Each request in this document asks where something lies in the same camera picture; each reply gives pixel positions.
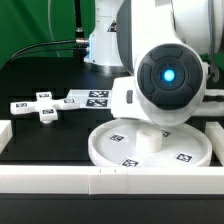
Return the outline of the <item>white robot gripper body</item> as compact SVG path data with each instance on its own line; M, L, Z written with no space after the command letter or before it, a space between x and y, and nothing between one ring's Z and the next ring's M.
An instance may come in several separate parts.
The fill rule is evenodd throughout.
M162 110L137 96L133 77L116 78L112 87L111 113L115 118L144 121L187 121L191 116L224 116L224 90L206 89L181 109Z

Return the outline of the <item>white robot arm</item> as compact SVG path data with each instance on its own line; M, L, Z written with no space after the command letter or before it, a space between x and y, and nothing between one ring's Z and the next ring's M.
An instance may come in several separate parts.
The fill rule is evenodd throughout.
M95 0L95 29L85 61L126 71L112 87L116 118L176 126L192 116L224 115L213 61L224 50L224 0Z

